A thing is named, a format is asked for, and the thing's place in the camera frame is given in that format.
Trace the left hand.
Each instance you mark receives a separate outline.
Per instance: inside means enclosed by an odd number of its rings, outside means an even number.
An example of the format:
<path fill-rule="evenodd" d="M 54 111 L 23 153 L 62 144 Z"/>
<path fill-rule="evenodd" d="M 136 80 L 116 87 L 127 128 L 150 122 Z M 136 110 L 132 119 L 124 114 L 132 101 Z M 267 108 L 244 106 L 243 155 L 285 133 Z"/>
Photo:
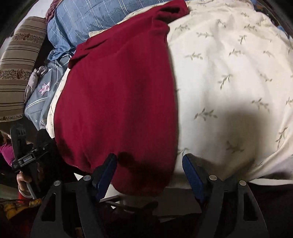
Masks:
<path fill-rule="evenodd" d="M 23 172 L 19 172 L 16 179 L 19 193 L 25 198 L 32 198 L 31 193 L 27 187 L 27 184 L 32 182 L 32 179 L 29 176 L 24 175 Z"/>

